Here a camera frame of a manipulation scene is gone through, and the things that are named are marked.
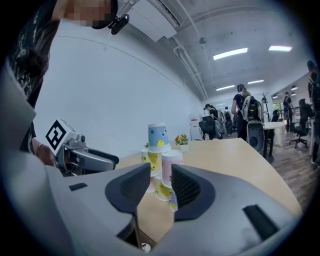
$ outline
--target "ceiling light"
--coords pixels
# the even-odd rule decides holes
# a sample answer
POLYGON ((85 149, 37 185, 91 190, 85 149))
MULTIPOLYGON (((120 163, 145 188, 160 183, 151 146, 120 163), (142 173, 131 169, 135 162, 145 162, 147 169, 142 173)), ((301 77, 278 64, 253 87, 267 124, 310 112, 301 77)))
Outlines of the ceiling light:
POLYGON ((263 82, 264 80, 258 80, 258 81, 252 81, 252 82, 248 82, 248 85, 250 84, 255 84, 255 83, 261 83, 263 82))
POLYGON ((282 51, 282 52, 290 52, 292 47, 290 46, 279 46, 279 45, 271 45, 269 51, 282 51))
POLYGON ((243 54, 243 53, 246 53, 247 51, 248 51, 248 48, 242 48, 242 49, 238 49, 238 50, 231 50, 231 51, 227 51, 227 52, 224 52, 224 53, 220 53, 220 54, 214 55, 213 59, 214 60, 218 60, 218 59, 221 59, 221 58, 224 58, 224 57, 228 57, 228 56, 231 56, 231 55, 235 55, 235 54, 243 54))
POLYGON ((216 90, 217 90, 217 91, 220 91, 220 90, 228 89, 228 88, 231 88, 231 87, 235 87, 235 85, 230 85, 230 86, 222 87, 222 88, 219 88, 219 89, 216 89, 216 90))

